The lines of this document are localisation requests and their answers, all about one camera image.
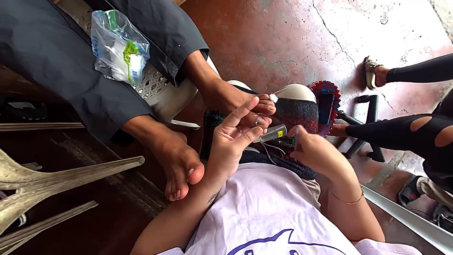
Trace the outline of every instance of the plastic bag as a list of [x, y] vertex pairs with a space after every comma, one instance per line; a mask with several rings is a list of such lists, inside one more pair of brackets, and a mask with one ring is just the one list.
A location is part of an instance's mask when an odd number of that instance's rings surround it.
[[91, 45], [94, 68], [105, 77], [139, 84], [149, 59], [149, 42], [117, 10], [93, 11]]

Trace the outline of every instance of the fingernail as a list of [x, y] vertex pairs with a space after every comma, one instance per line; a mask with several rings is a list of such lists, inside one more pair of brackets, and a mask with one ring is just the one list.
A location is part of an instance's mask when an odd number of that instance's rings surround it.
[[267, 120], [263, 119], [262, 117], [258, 117], [258, 119], [256, 120], [256, 124], [258, 124], [258, 125], [266, 125], [267, 124]]
[[189, 172], [187, 173], [187, 178], [190, 177], [190, 175], [193, 173], [193, 171], [195, 171], [195, 168], [192, 168], [192, 169], [189, 170]]
[[254, 127], [252, 132], [253, 132], [254, 135], [258, 136], [258, 135], [263, 133], [263, 129], [260, 128], [260, 127]]

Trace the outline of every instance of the gold bracelet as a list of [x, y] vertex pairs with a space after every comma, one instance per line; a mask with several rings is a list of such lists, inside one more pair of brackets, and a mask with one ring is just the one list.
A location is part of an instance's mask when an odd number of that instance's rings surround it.
[[329, 191], [330, 191], [330, 193], [331, 193], [336, 199], [338, 199], [339, 201], [341, 201], [341, 202], [343, 202], [343, 203], [345, 203], [345, 204], [348, 204], [348, 205], [352, 205], [352, 204], [355, 204], [355, 203], [359, 202], [359, 201], [362, 199], [362, 197], [363, 197], [363, 188], [362, 188], [362, 186], [360, 186], [360, 189], [362, 190], [362, 195], [360, 196], [360, 198], [359, 198], [357, 201], [352, 202], [352, 203], [350, 203], [350, 202], [345, 202], [345, 201], [339, 199], [338, 196], [336, 196], [330, 189], [329, 189]]

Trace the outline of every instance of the bare foot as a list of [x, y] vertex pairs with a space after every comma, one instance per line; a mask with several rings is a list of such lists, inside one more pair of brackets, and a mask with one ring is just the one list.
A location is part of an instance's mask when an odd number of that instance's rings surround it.
[[375, 85], [376, 87], [382, 87], [387, 84], [387, 74], [390, 69], [384, 67], [383, 65], [378, 65], [375, 68], [371, 69], [371, 72], [376, 76]]
[[329, 136], [335, 137], [348, 137], [346, 134], [346, 127], [349, 125], [345, 124], [334, 124], [332, 129], [329, 131]]
[[164, 168], [167, 177], [165, 196], [170, 201], [183, 199], [189, 191], [187, 183], [195, 184], [204, 175], [198, 153], [186, 143], [185, 135], [168, 129], [151, 149]]
[[243, 92], [220, 78], [212, 79], [208, 89], [204, 91], [200, 90], [200, 92], [202, 93], [205, 105], [209, 109], [219, 109], [225, 115], [230, 114], [236, 108], [257, 96], [260, 99], [258, 105], [252, 109], [253, 112], [250, 112], [247, 116], [242, 118], [239, 123], [243, 132], [257, 124], [263, 129], [266, 129], [269, 124], [272, 123], [270, 118], [260, 117], [256, 114], [262, 113], [264, 115], [272, 115], [275, 113], [275, 104], [267, 94], [252, 95]]
[[186, 136], [172, 131], [149, 115], [141, 115], [126, 122], [122, 129], [148, 147], [165, 171], [165, 196], [170, 201], [183, 199], [189, 187], [204, 175], [204, 165], [198, 153], [187, 145]]

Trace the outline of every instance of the white t-shirt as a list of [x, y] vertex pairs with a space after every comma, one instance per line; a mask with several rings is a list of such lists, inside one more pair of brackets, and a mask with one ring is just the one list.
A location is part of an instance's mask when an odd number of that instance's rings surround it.
[[263, 163], [241, 164], [182, 252], [161, 255], [421, 255], [412, 246], [369, 239], [354, 246], [317, 208], [293, 172]]

